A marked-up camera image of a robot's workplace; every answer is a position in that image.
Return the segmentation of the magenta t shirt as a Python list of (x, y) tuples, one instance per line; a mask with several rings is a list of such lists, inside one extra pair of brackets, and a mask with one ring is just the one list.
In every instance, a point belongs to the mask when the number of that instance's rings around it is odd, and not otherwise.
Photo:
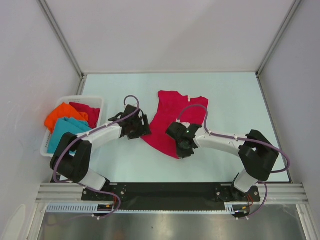
[(177, 91), (164, 90), (158, 92), (158, 98), (157, 112), (149, 124), (151, 134), (143, 136), (142, 139), (157, 151), (178, 159), (175, 140), (166, 134), (167, 129), (177, 119), (182, 123), (202, 125), (206, 112), (194, 105), (207, 108), (209, 100), (203, 96), (192, 98)]

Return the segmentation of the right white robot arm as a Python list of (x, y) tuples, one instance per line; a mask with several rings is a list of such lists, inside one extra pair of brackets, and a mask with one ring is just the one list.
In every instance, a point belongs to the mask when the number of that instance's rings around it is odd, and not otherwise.
[(239, 157), (244, 170), (235, 177), (230, 188), (231, 196), (237, 201), (247, 197), (253, 185), (269, 179), (279, 157), (276, 148), (257, 130), (238, 136), (213, 133), (199, 124), (173, 122), (166, 134), (175, 141), (180, 159), (192, 156), (197, 148), (214, 149)]

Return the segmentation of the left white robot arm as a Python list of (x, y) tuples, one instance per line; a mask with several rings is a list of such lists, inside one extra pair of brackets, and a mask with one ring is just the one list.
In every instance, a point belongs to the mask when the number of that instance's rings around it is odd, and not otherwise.
[(100, 200), (110, 196), (107, 178), (90, 168), (93, 153), (107, 143), (127, 137), (138, 139), (151, 134), (148, 116), (138, 107), (127, 105), (100, 127), (84, 133), (65, 133), (50, 161), (50, 168), (68, 181), (93, 189)]

